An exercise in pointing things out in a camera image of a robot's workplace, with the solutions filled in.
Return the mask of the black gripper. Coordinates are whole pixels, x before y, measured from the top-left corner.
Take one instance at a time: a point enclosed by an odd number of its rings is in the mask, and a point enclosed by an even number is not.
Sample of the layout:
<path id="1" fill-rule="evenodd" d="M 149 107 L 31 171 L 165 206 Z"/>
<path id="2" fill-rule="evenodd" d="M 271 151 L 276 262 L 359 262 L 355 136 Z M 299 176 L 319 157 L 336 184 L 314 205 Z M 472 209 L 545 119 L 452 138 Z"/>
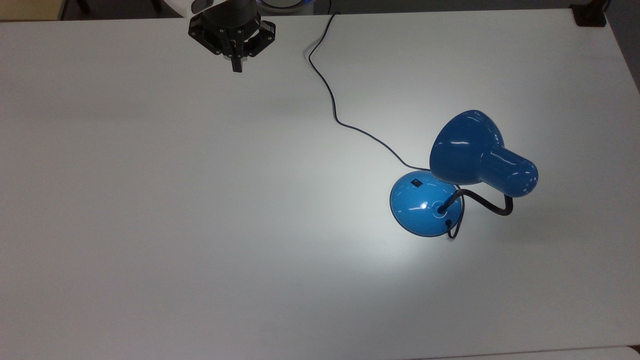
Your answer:
<path id="1" fill-rule="evenodd" d="M 242 73 L 243 61 L 254 58 L 275 41 L 276 25 L 259 20 L 256 0 L 210 0 L 203 19 L 190 19 L 188 34 L 213 55 Z"/>

